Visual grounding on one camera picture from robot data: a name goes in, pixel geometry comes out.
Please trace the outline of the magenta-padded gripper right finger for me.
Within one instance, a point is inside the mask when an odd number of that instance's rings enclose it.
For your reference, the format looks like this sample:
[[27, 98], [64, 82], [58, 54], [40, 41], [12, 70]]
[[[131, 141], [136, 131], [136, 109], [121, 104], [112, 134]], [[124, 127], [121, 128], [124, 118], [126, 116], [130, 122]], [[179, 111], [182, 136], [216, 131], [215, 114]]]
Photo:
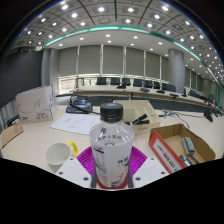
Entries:
[[129, 162], [129, 188], [140, 188], [168, 175], [155, 157], [147, 157], [136, 147], [132, 148]]

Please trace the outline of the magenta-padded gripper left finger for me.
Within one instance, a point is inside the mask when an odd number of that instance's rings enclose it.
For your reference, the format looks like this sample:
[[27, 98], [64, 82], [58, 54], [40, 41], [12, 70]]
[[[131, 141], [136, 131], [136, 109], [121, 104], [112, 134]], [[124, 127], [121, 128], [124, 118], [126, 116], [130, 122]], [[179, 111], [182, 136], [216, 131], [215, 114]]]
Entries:
[[91, 148], [86, 148], [77, 157], [70, 157], [56, 175], [84, 188], [95, 186], [95, 164]]

